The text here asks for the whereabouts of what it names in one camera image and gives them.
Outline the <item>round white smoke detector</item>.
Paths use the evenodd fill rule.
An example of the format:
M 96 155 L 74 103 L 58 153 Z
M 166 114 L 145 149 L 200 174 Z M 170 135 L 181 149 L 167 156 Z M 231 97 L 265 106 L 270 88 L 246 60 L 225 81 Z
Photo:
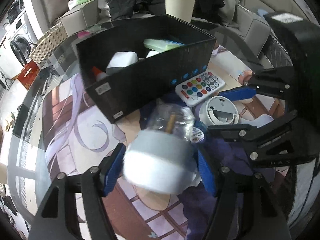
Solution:
M 236 125 L 239 122 L 239 112 L 231 100 L 223 96 L 214 96 L 201 106 L 199 119 L 207 127 Z

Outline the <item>white colourful button remote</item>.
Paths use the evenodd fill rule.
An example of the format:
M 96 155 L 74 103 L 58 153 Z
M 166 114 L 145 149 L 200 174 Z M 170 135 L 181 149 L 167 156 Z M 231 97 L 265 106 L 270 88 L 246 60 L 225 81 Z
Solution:
M 224 86 L 225 81 L 209 70 L 177 85 L 175 92 L 188 107 L 194 107 Z

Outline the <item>green white tissue pack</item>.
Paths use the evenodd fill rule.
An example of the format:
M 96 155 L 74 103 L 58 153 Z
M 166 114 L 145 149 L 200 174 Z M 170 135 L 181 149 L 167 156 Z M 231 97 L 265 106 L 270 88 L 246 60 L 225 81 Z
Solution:
M 169 41 L 169 40 L 153 39 L 153 38 L 147 38 L 144 40 L 143 43 L 145 48 L 148 48 L 149 50 L 157 51 L 159 53 L 184 46 L 184 44 L 182 43 Z

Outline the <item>black cardboard box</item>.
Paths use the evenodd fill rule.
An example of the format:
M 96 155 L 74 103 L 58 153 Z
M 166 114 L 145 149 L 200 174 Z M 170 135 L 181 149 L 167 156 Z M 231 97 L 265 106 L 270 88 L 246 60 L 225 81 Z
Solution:
M 84 88 L 112 124 L 204 72 L 216 43 L 210 33 L 167 15 L 116 20 L 103 27 L 76 49 Z M 147 57 L 147 38 L 181 47 Z M 139 60 L 98 81 L 92 68 L 106 70 L 113 55 L 124 51 L 135 52 Z

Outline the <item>white power adapter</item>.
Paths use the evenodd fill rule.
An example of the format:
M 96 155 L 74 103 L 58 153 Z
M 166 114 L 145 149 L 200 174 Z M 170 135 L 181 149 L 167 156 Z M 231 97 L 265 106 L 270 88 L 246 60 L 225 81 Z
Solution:
M 138 56 L 134 51 L 120 51 L 115 53 L 106 67 L 106 74 L 112 75 L 136 63 Z

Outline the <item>glue bottle orange cap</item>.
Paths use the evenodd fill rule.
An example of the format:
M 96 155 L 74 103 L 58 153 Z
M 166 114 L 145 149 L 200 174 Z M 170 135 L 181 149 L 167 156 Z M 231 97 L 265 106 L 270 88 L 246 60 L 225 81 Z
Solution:
M 107 74 L 106 74 L 105 72 L 102 72 L 102 71 L 101 71 L 99 68 L 97 68 L 97 67 L 92 67 L 92 73 L 94 74 L 95 79 L 96 79 L 97 81 L 100 81 L 100 80 L 102 80 L 102 79 L 104 79 L 104 78 L 107 77 Z

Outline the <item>anime printed desk mat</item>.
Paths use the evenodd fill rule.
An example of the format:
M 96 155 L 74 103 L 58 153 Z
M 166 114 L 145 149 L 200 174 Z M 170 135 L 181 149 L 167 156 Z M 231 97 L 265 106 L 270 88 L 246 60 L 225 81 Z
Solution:
M 61 172 L 52 181 L 37 211 L 30 239 L 81 239 L 76 194 L 84 202 L 91 239 L 116 239 L 103 199 L 118 177 L 161 194 L 183 194 L 201 180 L 207 222 L 197 223 L 200 239 L 227 239 L 238 219 L 237 239 L 290 239 L 281 208 L 259 168 L 254 168 L 238 140 L 224 141 L 205 131 L 206 140 L 191 141 L 174 133 L 170 112 L 165 130 L 144 129 L 129 145 L 119 143 L 99 165 L 82 174 Z

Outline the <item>cream tumbler cup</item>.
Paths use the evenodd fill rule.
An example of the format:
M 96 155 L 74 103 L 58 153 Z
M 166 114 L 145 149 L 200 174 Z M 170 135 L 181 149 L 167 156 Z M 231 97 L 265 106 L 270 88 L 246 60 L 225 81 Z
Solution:
M 165 13 L 190 23 L 196 0 L 165 0 Z

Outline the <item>red gift bag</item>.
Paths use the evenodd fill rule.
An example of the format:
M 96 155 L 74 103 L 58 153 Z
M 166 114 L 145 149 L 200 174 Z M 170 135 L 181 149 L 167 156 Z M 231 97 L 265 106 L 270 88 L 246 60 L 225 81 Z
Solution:
M 40 68 L 38 67 L 38 65 L 36 64 L 36 62 L 34 62 L 33 60 L 31 60 L 29 63 L 27 63 L 21 73 L 18 75 L 18 81 L 20 81 L 20 83 L 23 85 L 23 87 L 28 90 L 31 85 L 33 84 L 35 78 L 37 77 L 37 75 L 40 72 Z

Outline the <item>woven laundry basket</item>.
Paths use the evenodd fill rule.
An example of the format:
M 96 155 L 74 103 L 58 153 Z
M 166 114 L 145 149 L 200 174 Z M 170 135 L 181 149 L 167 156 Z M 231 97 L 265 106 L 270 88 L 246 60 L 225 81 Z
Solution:
M 31 50 L 30 59 L 40 65 L 67 38 L 64 26 L 61 22 L 57 23 L 36 42 L 35 47 Z

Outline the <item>white washing machine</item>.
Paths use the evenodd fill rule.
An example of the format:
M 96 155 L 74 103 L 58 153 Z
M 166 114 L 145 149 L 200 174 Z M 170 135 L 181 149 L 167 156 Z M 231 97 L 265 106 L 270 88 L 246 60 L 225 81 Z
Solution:
M 36 36 L 29 22 L 27 12 L 23 10 L 7 28 L 1 40 L 1 72 L 6 78 L 13 79 L 30 61 L 32 45 Z

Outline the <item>grey sofa cushion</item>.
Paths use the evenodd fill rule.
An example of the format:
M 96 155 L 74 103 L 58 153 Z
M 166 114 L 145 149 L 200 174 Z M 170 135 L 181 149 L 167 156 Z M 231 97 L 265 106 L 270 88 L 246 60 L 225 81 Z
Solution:
M 68 11 L 68 0 L 40 0 L 47 24 L 53 23 Z

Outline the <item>black microwave oven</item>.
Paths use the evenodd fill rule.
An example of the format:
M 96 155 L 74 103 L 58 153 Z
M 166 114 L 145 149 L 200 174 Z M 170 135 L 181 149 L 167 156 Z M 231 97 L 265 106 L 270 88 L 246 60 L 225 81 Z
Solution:
M 7 13 L 7 19 L 10 24 L 14 22 L 14 20 L 18 17 L 18 15 L 23 9 L 24 9 L 23 0 L 15 0 L 14 3 L 12 3 Z

